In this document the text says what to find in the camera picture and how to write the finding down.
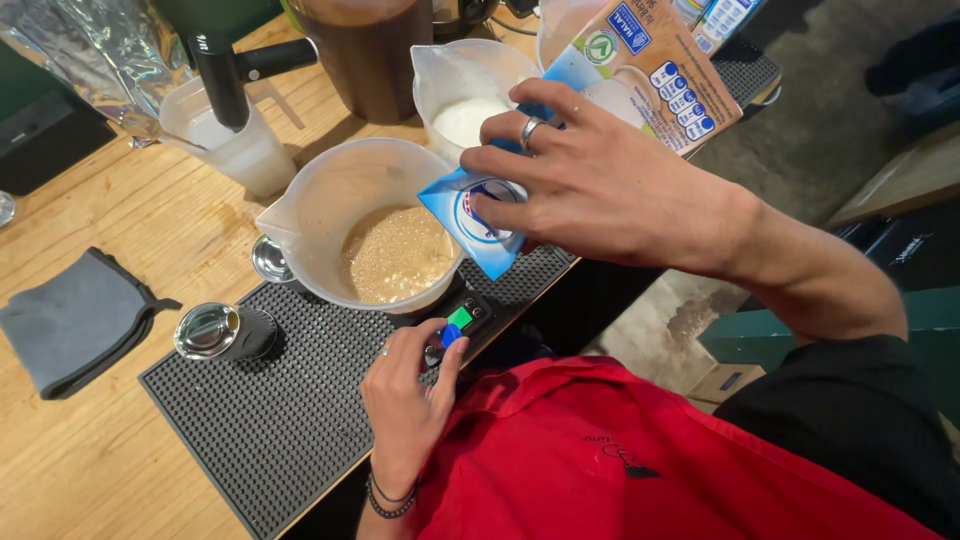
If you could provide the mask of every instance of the hand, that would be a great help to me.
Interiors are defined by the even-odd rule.
[[[453,408],[454,386],[469,339],[461,337],[446,350],[435,385],[419,381],[423,349],[446,325],[446,319],[430,319],[394,332],[387,340],[388,353],[377,356],[360,383],[373,429],[373,475],[391,499],[403,497],[413,487]]]
[[[477,213],[498,229],[586,258],[714,274],[758,219],[762,203],[749,191],[687,163],[567,85],[529,79],[510,99],[546,105],[566,130],[537,127],[534,159],[493,146],[464,152],[465,169],[529,193],[525,204],[479,198]],[[527,120],[515,110],[498,114],[484,122],[481,140],[519,141]]]

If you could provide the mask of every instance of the plastic measuring jug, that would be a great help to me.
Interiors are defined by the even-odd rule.
[[[537,65],[546,71],[608,0],[540,0]]]
[[[269,82],[257,81],[248,86],[248,92],[255,96],[250,103],[250,120],[243,131],[234,133],[217,121],[200,78],[174,89],[160,105],[160,126],[207,150],[169,137],[160,140],[186,150],[254,195],[269,197],[297,176],[297,167],[254,103],[273,97],[300,129],[303,125]]]
[[[372,305],[360,302],[345,279],[343,246],[361,218],[391,205],[419,206],[417,193],[453,169],[412,142],[393,138],[347,142],[307,163],[286,194],[256,219],[256,226],[279,244],[294,276],[317,296],[353,309],[419,311],[440,300],[450,287],[464,259],[462,251],[429,289],[393,304]]]
[[[429,147],[451,163],[460,162],[465,148],[434,128],[434,120],[445,107],[471,98],[495,97],[513,109],[516,103],[507,96],[510,89],[543,74],[514,47],[489,39],[414,46],[410,56],[415,73],[414,103],[423,119]]]

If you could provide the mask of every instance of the beaded bracelet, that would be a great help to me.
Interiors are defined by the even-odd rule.
[[[406,497],[403,498],[403,499],[406,499],[407,502],[403,506],[401,506],[399,509],[390,511],[390,510],[384,510],[383,506],[381,506],[380,503],[376,501],[376,497],[373,495],[374,484],[376,484],[376,479],[373,477],[373,473],[370,473],[370,477],[367,478],[367,499],[370,501],[370,506],[373,508],[373,511],[376,512],[376,515],[386,520],[394,520],[402,516],[403,514],[407,513],[407,510],[409,510],[411,506],[414,505],[414,501],[417,499],[417,493],[419,491],[418,488],[420,487],[419,480],[414,482],[414,486],[410,488],[410,492],[407,493]],[[380,492],[380,495],[383,495],[383,491],[380,490],[379,485],[376,486],[376,490]],[[403,499],[397,499],[396,501],[394,501],[385,495],[383,495],[383,498],[384,500],[390,501],[391,503],[399,503],[400,501],[403,501]]]

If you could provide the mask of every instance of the stick blender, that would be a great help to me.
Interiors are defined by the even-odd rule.
[[[302,38],[235,53],[229,39],[210,33],[197,33],[188,42],[201,77],[164,98],[160,124],[206,150],[169,137],[161,140],[203,160],[255,196],[278,193],[297,176],[297,167],[253,103],[274,97],[302,129],[289,105],[265,79],[316,63],[316,45]]]

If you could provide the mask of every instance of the kettle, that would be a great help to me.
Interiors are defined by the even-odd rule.
[[[438,40],[465,36],[499,5],[499,0],[433,0],[433,35]]]

